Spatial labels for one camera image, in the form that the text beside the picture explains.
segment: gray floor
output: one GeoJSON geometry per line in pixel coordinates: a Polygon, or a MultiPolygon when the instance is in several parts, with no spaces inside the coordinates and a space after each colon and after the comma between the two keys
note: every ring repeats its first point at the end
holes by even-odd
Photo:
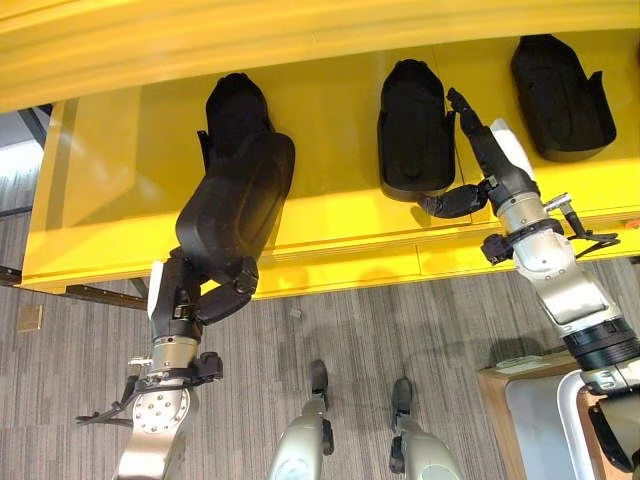
{"type": "MultiPolygon", "coordinates": [[[[0,220],[4,264],[21,264],[27,228],[28,216],[0,220]]],[[[640,328],[635,267],[587,268],[640,328]]],[[[148,352],[149,333],[142,312],[1,288],[0,478],[110,478],[127,431],[76,427],[73,417],[119,396],[126,361],[148,352]],[[44,305],[43,329],[17,334],[18,308],[30,304],[44,305]]],[[[264,478],[309,394],[307,365],[320,357],[336,443],[325,478],[393,477],[389,392],[406,374],[419,421],[450,445],[466,478],[505,479],[475,372],[559,345],[513,273],[253,302],[205,331],[202,348],[220,353],[225,378],[199,389],[184,478],[264,478]]]]}

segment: robotic arm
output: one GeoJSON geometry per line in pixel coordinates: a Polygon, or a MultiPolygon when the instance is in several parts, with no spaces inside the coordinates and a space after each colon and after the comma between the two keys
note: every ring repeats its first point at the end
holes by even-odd
{"type": "Polygon", "coordinates": [[[171,479],[184,461],[185,433],[198,410],[195,387],[222,378],[215,352],[198,356],[203,327],[246,305],[258,283],[257,260],[291,186],[294,146],[276,133],[260,89],[244,74],[221,79],[198,132],[205,176],[180,213],[180,247],[153,265],[148,315],[150,359],[133,359],[125,393],[80,424],[133,427],[117,480],[171,479]],[[219,286],[202,294],[201,285],[219,286]],[[140,378],[142,366],[149,366],[140,378]],[[113,418],[133,404],[133,419],[113,418]]]}
{"type": "Polygon", "coordinates": [[[506,123],[498,119],[489,128],[460,93],[451,89],[447,98],[460,114],[462,131],[485,178],[478,186],[425,199],[422,206],[444,212],[450,205],[477,210],[491,203],[506,236],[489,236],[482,251],[492,264],[513,258],[517,271],[536,289],[588,389],[606,397],[589,412],[603,451],[617,468],[635,472],[634,480],[640,478],[640,342],[609,293],[577,265],[569,242],[595,241],[583,255],[619,240],[615,234],[586,231],[567,194],[543,203],[526,154],[506,123]],[[574,236],[566,238],[560,222],[549,216],[555,209],[563,213],[574,236]]]}

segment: metal plate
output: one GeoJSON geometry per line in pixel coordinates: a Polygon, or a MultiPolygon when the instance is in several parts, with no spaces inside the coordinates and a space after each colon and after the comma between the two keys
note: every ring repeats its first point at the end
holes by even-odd
{"type": "Polygon", "coordinates": [[[22,305],[18,311],[16,332],[32,332],[42,328],[42,305],[22,305]]]}

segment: yellow board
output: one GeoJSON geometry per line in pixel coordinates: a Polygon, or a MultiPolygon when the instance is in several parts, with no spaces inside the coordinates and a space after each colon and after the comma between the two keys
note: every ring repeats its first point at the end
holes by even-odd
{"type": "MultiPolygon", "coordinates": [[[[532,149],[509,71],[517,38],[248,71],[266,94],[276,128],[294,139],[297,150],[291,194],[261,261],[261,294],[491,269],[478,249],[482,238],[498,229],[488,208],[473,219],[434,219],[380,192],[379,94],[402,58],[427,61],[445,88],[464,93],[486,123],[506,118],[530,155],[545,198],[570,191],[588,226],[622,231],[622,221],[640,218],[638,31],[559,38],[574,47],[588,74],[604,70],[618,127],[613,145],[573,164],[547,162],[532,149]]],[[[204,102],[217,78],[118,90],[56,106],[36,192],[24,286],[55,290],[140,276],[153,260],[166,258],[177,246],[177,214],[203,174],[195,131],[206,125],[204,102]]],[[[478,182],[480,171],[468,142],[459,129],[456,136],[455,185],[478,182]]],[[[603,254],[638,250],[640,238],[631,235],[603,254]]]]}
{"type": "Polygon", "coordinates": [[[0,112],[250,67],[639,26],[638,0],[5,0],[0,112]]]}

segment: round metal joint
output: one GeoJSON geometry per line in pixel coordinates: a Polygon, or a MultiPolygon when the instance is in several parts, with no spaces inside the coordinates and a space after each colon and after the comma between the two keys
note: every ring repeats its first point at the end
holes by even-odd
{"type": "Polygon", "coordinates": [[[188,368],[198,353],[197,340],[189,337],[160,337],[153,342],[150,374],[188,368]]]}
{"type": "Polygon", "coordinates": [[[564,337],[582,370],[597,370],[640,357],[640,342],[624,318],[602,322],[564,337]]]}
{"type": "Polygon", "coordinates": [[[540,196],[531,192],[521,193],[504,202],[496,216],[508,234],[549,218],[540,196]]]}
{"type": "Polygon", "coordinates": [[[162,434],[180,424],[191,403],[187,389],[140,395],[133,407],[133,418],[145,433],[162,434]]]}

